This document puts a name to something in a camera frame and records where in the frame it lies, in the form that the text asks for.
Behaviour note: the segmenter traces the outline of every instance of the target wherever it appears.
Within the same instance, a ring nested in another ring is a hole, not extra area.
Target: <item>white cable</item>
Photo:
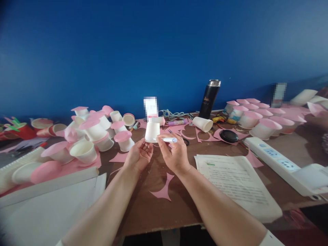
[[[163,113],[163,117],[168,117],[169,121],[167,122],[170,122],[170,121],[173,121],[173,120],[176,120],[177,118],[180,118],[180,119],[184,119],[182,118],[182,116],[189,116],[189,118],[192,120],[192,116],[191,114],[189,113],[184,113],[184,112],[180,112],[180,113],[171,113],[168,109],[166,110],[160,110],[158,111],[158,113],[162,112]]]

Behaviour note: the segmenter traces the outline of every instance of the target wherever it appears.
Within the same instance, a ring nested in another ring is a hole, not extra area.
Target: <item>black thermos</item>
[[[221,86],[220,80],[210,80],[206,86],[206,90],[203,97],[201,110],[199,111],[199,117],[209,119],[212,112],[212,107],[219,92]]]

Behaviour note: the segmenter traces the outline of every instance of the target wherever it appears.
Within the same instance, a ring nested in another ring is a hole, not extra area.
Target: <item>thermos lid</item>
[[[229,143],[235,143],[238,141],[238,135],[231,130],[223,130],[220,132],[220,137]]]
[[[221,86],[221,81],[220,80],[210,80],[208,85],[213,86],[213,87],[219,87],[219,86]]]

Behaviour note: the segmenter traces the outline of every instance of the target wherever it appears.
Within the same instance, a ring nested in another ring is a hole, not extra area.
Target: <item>paper document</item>
[[[271,223],[282,211],[244,156],[197,155],[197,169],[211,183],[262,223]]]

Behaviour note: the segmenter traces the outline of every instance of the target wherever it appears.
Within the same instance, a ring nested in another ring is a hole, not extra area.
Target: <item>forearm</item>
[[[217,245],[257,246],[262,242],[266,228],[195,168],[177,175]]]
[[[63,238],[63,244],[112,245],[140,173],[122,168],[103,195]]]

